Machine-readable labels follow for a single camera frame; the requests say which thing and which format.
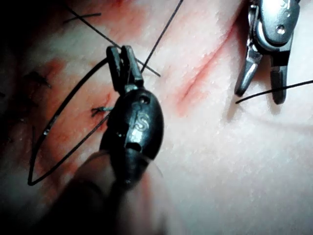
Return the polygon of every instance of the black suture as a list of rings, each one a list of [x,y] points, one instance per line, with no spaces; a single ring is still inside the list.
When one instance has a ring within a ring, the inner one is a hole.
[[[297,84],[293,84],[293,85],[290,85],[290,86],[275,88],[275,89],[268,90],[268,91],[265,91],[265,92],[253,94],[253,95],[250,95],[250,96],[248,96],[246,98],[238,100],[236,102],[236,104],[239,104],[239,103],[244,102],[244,101],[246,101],[248,99],[252,99],[254,97],[258,97],[258,96],[261,96],[261,95],[264,95],[264,94],[269,94],[269,93],[273,93],[273,92],[283,91],[283,90],[287,90],[287,89],[290,89],[290,88],[300,87],[300,86],[304,86],[304,85],[308,85],[308,84],[312,84],[312,83],[313,83],[313,80],[310,80],[310,81],[306,81],[306,82],[300,82],[300,83],[297,83]]]
[[[49,171],[47,171],[44,175],[39,177],[37,180],[29,182],[30,186],[33,186],[40,181],[44,180],[46,177],[51,175],[67,158],[69,158],[109,117],[107,114],[78,144],[73,147],[54,167],[52,167]]]
[[[180,8],[182,2],[183,2],[183,0],[180,0],[180,1],[179,1],[177,7],[175,8],[175,10],[174,10],[174,12],[172,13],[172,15],[171,15],[169,21],[167,22],[165,28],[163,29],[163,31],[161,32],[160,36],[158,37],[158,39],[157,39],[155,45],[153,46],[153,48],[152,48],[150,54],[148,55],[148,58],[146,59],[144,65],[143,65],[143,67],[142,67],[142,69],[141,69],[141,73],[142,73],[142,72],[145,70],[145,68],[147,67],[147,64],[148,64],[149,60],[151,59],[151,56],[153,55],[154,51],[156,50],[157,45],[158,45],[159,42],[161,41],[161,39],[162,39],[163,35],[165,34],[165,32],[166,32],[168,26],[170,26],[170,24],[171,24],[171,22],[172,22],[174,16],[176,15],[176,13],[178,12],[178,10],[179,10],[179,8]]]
[[[82,17],[82,18],[88,18],[88,17],[94,17],[94,16],[101,16],[101,13],[99,12],[99,13],[93,13],[93,14],[86,14],[86,15],[82,15],[82,16],[80,16],[80,17]],[[66,21],[63,21],[63,24],[66,24],[66,23],[68,23],[68,22],[70,22],[70,21],[73,21],[73,20],[77,20],[78,19],[78,17],[73,17],[73,18],[70,18],[70,19],[68,19],[68,20],[66,20]]]
[[[34,171],[34,167],[35,167],[35,161],[36,161],[36,157],[37,157],[37,153],[39,151],[40,146],[42,145],[42,143],[44,142],[47,133],[49,133],[50,129],[52,128],[54,122],[56,121],[56,119],[58,118],[58,116],[61,114],[61,112],[63,111],[63,109],[67,106],[67,104],[70,102],[70,100],[73,98],[73,96],[77,93],[77,91],[84,85],[84,83],[94,74],[96,73],[102,66],[104,66],[106,63],[108,62],[107,58],[103,59],[102,61],[100,61],[95,67],[93,67],[86,75],[85,77],[82,78],[82,80],[80,80],[77,85],[73,88],[73,90],[68,94],[68,96],[65,98],[65,100],[63,101],[63,103],[60,105],[60,107],[58,108],[58,110],[55,112],[55,114],[53,115],[53,117],[51,118],[51,120],[49,121],[49,123],[47,124],[47,126],[45,127],[44,131],[41,133],[41,135],[39,136],[30,160],[29,160],[29,164],[30,164],[30,168],[29,168],[29,175],[28,175],[28,185],[33,186],[36,183],[38,183],[41,180],[36,180],[36,181],[32,181],[33,178],[33,171]]]
[[[82,17],[80,17],[75,11],[73,11],[69,6],[67,6],[64,2],[61,3],[64,8],[66,8],[70,13],[72,13],[74,16],[76,16],[78,19],[80,19],[82,22],[84,22],[88,27],[90,27],[91,29],[93,29],[96,33],[98,33],[100,36],[102,36],[103,38],[105,38],[107,41],[109,41],[110,43],[112,43],[114,46],[118,47],[119,49],[121,49],[121,46],[119,46],[117,43],[115,43],[113,40],[111,40],[109,37],[107,37],[106,35],[104,35],[103,33],[101,33],[98,29],[96,29],[95,27],[93,27],[90,23],[88,23],[87,21],[85,21]],[[141,64],[144,65],[140,60],[138,60],[136,58],[136,61]],[[149,69],[151,72],[153,72],[155,75],[157,75],[158,77],[161,77],[161,75],[156,72],[155,70],[153,70],[151,67],[146,66],[147,69]]]

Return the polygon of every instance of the skin surface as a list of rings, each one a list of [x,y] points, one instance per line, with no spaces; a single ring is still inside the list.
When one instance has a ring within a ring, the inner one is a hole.
[[[145,61],[172,15],[177,0],[68,1],[78,14],[119,45],[131,45]],[[302,0],[291,51],[288,84],[310,80],[313,1]],[[1,111],[25,93],[32,107],[3,140],[0,201],[7,217],[27,225],[50,208],[77,168],[98,151],[106,127],[94,133],[56,172],[27,186],[31,126],[36,138],[63,99],[106,56],[110,42],[62,6],[28,6],[29,21],[5,28],[1,60]],[[21,37],[17,40],[20,29]],[[191,234],[310,234],[313,232],[312,86],[287,91],[276,106],[271,94],[235,105],[233,89],[243,64],[246,1],[185,0],[143,72],[145,87],[163,108],[165,132],[155,163]],[[51,89],[26,81],[36,71]],[[266,58],[245,95],[268,90]],[[108,66],[79,90],[47,136],[35,166],[41,176],[70,151],[104,116],[91,108],[113,106]]]

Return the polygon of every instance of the skin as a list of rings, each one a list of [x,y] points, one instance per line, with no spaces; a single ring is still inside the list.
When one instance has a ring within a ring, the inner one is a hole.
[[[102,16],[86,20],[119,45],[131,45],[143,62],[177,3],[68,1],[78,14],[101,12]],[[313,2],[302,0],[300,6],[288,84],[313,76],[309,30]],[[19,26],[10,23],[4,29],[12,34],[3,43],[1,64],[5,78],[1,87],[6,91],[1,109],[6,110],[10,97],[21,91],[39,105],[25,117],[27,124],[12,126],[8,135],[14,142],[4,142],[1,148],[2,211],[26,226],[47,212],[78,167],[98,151],[106,129],[99,128],[53,175],[27,186],[31,126],[38,136],[111,45],[79,20],[62,24],[73,15],[57,4],[41,7],[42,13],[34,18],[29,14],[29,22],[20,16]],[[235,105],[233,89],[246,49],[245,7],[243,0],[184,1],[151,57],[149,66],[161,77],[145,69],[145,87],[158,97],[165,122],[155,164],[191,234],[309,234],[313,231],[312,86],[288,90],[281,106],[273,103],[271,94]],[[24,33],[19,40],[15,28]],[[52,88],[32,81],[22,86],[22,76],[31,71],[46,77]],[[266,58],[245,95],[269,88]],[[55,165],[104,117],[103,113],[91,117],[91,108],[113,106],[117,98],[104,66],[51,129],[35,175]]]

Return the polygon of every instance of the silver forceps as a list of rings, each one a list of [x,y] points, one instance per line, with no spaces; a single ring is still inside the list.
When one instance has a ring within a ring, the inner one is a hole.
[[[287,85],[288,61],[293,32],[300,14],[300,0],[251,0],[246,61],[238,77],[235,94],[241,97],[250,85],[263,55],[271,60],[272,89]],[[273,92],[276,104],[286,99],[286,90]]]

